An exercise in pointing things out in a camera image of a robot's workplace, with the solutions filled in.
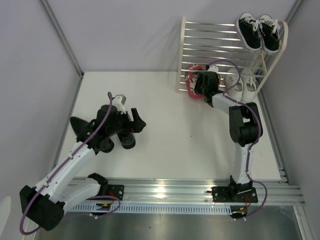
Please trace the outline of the red green flip-flop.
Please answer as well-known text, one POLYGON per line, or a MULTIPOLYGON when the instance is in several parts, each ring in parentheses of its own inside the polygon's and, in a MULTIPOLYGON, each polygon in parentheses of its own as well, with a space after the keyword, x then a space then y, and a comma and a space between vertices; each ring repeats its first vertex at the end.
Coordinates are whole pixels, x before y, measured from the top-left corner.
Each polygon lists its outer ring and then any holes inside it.
POLYGON ((193 70, 202 71, 203 66, 199 64, 191 64, 187 67, 187 70, 191 70, 185 73, 185 82, 186 82, 188 96, 192 99, 200 99, 202 98, 202 95, 195 92, 195 87, 198 81, 198 77, 193 70))
POLYGON ((219 73, 217 73, 217 78, 218 78, 218 88, 221 86, 221 76, 219 73))

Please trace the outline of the white sneaker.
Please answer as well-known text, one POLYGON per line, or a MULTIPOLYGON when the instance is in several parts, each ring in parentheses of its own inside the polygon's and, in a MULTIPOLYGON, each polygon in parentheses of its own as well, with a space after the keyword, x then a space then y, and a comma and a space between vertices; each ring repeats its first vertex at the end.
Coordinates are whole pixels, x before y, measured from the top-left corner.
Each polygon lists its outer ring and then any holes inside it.
POLYGON ((241 100, 245 103, 252 102, 256 96, 257 85, 254 73, 251 69, 245 68, 241 72, 243 92, 241 100))
POLYGON ((239 72, 236 68, 230 68, 224 78, 224 84, 227 94, 240 101, 243 95, 243 82, 239 77, 239 72))

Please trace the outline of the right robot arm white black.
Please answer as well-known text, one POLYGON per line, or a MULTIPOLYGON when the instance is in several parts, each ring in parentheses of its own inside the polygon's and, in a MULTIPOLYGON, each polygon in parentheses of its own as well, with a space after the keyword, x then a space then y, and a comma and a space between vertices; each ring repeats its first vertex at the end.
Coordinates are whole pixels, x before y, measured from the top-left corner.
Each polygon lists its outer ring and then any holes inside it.
POLYGON ((235 161, 228 186, 211 188, 215 203, 257 203, 258 197, 251 178, 250 155, 254 145, 262 136, 258 106, 254 102, 243 103, 219 90, 216 72, 197 72, 195 92, 203 96, 204 102, 228 115, 229 135, 235 143, 235 161))

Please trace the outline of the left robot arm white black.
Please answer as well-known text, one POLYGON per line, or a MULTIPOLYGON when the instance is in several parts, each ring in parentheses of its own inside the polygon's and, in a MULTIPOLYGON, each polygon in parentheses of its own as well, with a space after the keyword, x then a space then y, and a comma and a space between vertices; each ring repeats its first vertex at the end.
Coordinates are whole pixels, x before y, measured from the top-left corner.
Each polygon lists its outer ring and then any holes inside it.
POLYGON ((76 142, 66 159, 35 186, 25 185, 20 190, 22 218, 19 229, 25 236, 28 235, 24 231, 26 218, 39 228, 50 231, 70 209, 85 200, 120 202, 119 197, 111 194, 108 179, 98 173, 91 173, 77 185, 69 184, 98 153, 113 150, 112 136, 117 135, 122 147, 129 150, 136 145, 134 134, 140 133, 147 125, 136 108, 132 108, 129 114, 111 104, 103 105, 96 118, 90 122, 75 116, 69 121, 76 135, 76 142))

